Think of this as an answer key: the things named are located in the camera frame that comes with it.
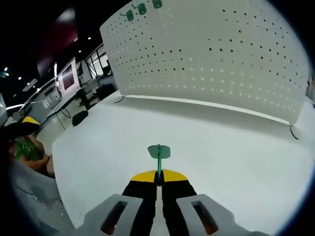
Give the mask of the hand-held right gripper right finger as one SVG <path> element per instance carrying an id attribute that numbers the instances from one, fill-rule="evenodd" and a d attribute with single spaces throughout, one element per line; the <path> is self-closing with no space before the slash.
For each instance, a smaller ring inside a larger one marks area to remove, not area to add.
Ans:
<path id="1" fill-rule="evenodd" d="M 162 170 L 162 212 L 171 236 L 236 236 L 233 214 L 197 194 L 182 173 Z"/>

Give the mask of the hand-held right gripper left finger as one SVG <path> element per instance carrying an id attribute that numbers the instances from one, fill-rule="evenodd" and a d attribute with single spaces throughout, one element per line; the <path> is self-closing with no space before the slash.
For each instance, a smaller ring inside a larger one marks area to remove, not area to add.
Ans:
<path id="1" fill-rule="evenodd" d="M 148 236 L 156 214 L 157 171 L 136 174 L 85 216 L 86 236 Z"/>

